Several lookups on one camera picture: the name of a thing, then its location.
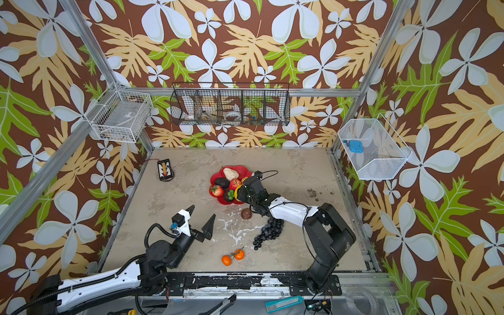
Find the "red fake pomegranate piece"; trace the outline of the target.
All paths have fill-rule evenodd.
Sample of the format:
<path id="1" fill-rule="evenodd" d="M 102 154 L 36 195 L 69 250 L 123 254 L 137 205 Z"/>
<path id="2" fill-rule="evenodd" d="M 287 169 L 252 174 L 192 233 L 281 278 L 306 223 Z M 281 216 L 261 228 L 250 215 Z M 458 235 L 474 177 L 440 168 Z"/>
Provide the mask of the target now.
<path id="1" fill-rule="evenodd" d="M 229 182 L 229 189 L 236 191 L 236 189 L 239 188 L 241 185 L 242 185 L 242 182 L 238 178 L 232 179 Z"/>

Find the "dark fake avocado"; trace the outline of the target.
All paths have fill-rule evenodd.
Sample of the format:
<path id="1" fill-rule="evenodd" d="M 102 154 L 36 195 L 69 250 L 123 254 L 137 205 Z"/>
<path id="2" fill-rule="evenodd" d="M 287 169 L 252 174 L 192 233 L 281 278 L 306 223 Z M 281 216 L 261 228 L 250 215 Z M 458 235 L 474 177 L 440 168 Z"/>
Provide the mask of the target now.
<path id="1" fill-rule="evenodd" d="M 215 179 L 214 185 L 220 186 L 223 190 L 229 188 L 230 181 L 226 177 L 219 177 Z"/>

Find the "red fake strawberry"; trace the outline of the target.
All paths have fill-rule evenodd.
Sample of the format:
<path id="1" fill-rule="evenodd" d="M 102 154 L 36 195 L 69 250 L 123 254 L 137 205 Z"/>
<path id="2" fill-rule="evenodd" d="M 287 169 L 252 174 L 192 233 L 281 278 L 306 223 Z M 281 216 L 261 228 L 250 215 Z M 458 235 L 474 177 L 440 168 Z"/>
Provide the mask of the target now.
<path id="1" fill-rule="evenodd" d="M 219 198 L 224 196 L 224 189 L 219 185 L 214 185 L 209 189 L 212 196 Z"/>

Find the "black fake grape bunch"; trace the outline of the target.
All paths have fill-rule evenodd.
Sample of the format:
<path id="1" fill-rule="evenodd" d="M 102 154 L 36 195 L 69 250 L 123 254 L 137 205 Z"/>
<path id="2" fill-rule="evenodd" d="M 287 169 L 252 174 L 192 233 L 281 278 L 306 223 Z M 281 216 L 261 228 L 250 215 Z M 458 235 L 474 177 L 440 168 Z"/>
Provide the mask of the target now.
<path id="1" fill-rule="evenodd" d="M 283 231 L 284 223 L 282 219 L 269 218 L 265 226 L 261 228 L 261 233 L 254 238 L 253 249 L 257 251 L 262 247 L 263 242 L 277 239 Z"/>

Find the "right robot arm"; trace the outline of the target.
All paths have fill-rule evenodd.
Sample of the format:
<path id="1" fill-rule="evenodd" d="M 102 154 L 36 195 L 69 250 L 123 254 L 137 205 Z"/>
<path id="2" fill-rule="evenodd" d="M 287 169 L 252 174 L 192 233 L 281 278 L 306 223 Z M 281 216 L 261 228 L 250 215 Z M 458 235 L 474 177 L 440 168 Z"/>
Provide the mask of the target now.
<path id="1" fill-rule="evenodd" d="M 356 241 L 356 235 L 329 203 L 306 206 L 292 202 L 279 194 L 270 194 L 262 185 L 263 173 L 257 171 L 239 186 L 234 197 L 249 204 L 253 213 L 287 221 L 302 228 L 303 240 L 314 259 L 305 277 L 312 293 L 327 287 L 329 277 L 343 256 Z"/>

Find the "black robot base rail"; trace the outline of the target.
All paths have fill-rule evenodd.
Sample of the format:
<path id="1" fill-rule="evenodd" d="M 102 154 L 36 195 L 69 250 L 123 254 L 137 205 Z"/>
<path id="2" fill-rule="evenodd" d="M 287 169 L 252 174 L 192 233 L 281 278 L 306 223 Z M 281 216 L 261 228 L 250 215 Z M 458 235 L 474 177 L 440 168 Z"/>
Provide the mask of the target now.
<path id="1" fill-rule="evenodd" d="M 314 287 L 305 272 L 231 272 L 231 273 L 190 273 L 172 272 L 167 276 L 165 289 L 168 295 L 187 297 L 190 293 L 205 291 L 216 294 L 219 291 L 236 292 L 242 295 L 302 295 L 326 294 L 341 296 L 342 289 L 338 277 L 332 274 L 322 282 L 322 289 Z"/>

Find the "yellow fake lemon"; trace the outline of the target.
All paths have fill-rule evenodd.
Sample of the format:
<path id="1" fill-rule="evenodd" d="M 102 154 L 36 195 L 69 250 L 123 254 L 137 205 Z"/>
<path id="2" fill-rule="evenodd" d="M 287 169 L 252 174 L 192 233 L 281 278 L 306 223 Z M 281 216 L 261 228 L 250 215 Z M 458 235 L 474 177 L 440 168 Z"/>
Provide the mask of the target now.
<path id="1" fill-rule="evenodd" d="M 241 202 L 241 199 L 240 199 L 240 189 L 242 188 L 243 186 L 240 185 L 239 187 L 236 188 L 236 190 L 234 191 L 234 199 L 237 201 L 237 202 Z"/>

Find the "cream fake garlic bulb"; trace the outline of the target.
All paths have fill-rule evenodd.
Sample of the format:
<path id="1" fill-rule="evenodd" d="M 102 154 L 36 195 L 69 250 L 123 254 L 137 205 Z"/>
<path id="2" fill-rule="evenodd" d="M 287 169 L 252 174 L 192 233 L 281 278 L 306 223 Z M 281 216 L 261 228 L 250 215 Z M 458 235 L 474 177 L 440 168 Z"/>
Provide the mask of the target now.
<path id="1" fill-rule="evenodd" d="M 235 169 L 231 169 L 229 167 L 223 169 L 223 174 L 228 181 L 233 181 L 235 179 L 239 179 L 240 177 L 240 174 Z"/>

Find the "dark purple passion fruit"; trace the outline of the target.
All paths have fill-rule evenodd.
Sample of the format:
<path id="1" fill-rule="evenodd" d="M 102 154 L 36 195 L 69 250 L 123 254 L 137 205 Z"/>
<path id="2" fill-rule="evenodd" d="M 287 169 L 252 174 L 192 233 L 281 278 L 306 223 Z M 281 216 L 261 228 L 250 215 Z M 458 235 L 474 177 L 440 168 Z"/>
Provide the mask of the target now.
<path id="1" fill-rule="evenodd" d="M 224 200 L 226 202 L 233 202 L 235 200 L 234 191 L 228 190 L 224 195 Z"/>

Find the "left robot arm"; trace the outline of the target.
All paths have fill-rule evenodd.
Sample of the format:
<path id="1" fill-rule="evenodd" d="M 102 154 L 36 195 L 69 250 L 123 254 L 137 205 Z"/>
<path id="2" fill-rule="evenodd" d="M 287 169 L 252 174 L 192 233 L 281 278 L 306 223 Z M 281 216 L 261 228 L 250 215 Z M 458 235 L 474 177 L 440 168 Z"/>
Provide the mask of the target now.
<path id="1" fill-rule="evenodd" d="M 30 300 L 10 314 L 78 314 L 122 297 L 161 293 L 171 270 L 179 267 L 194 241 L 211 240 L 216 216 L 211 215 L 201 230 L 190 226 L 195 207 L 180 210 L 166 230 L 154 223 L 144 237 L 145 252 L 123 266 L 84 278 L 62 280 L 48 277 Z"/>

